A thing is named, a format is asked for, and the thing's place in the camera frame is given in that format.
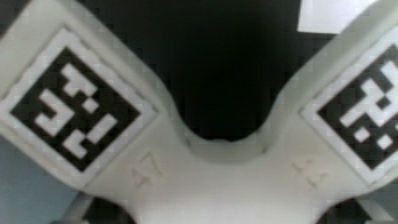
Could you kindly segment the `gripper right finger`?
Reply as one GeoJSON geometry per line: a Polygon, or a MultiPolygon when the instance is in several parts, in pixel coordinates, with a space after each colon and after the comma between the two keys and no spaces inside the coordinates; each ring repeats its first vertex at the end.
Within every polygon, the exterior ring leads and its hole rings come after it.
{"type": "Polygon", "coordinates": [[[375,200],[353,198],[329,209],[321,224],[398,224],[398,219],[375,200]]]}

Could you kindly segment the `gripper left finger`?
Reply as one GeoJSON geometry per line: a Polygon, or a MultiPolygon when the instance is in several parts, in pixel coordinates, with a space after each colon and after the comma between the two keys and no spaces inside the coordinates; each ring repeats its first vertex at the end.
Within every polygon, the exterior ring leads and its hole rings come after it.
{"type": "Polygon", "coordinates": [[[85,194],[76,196],[62,224],[137,224],[122,208],[105,199],[85,194]]]}

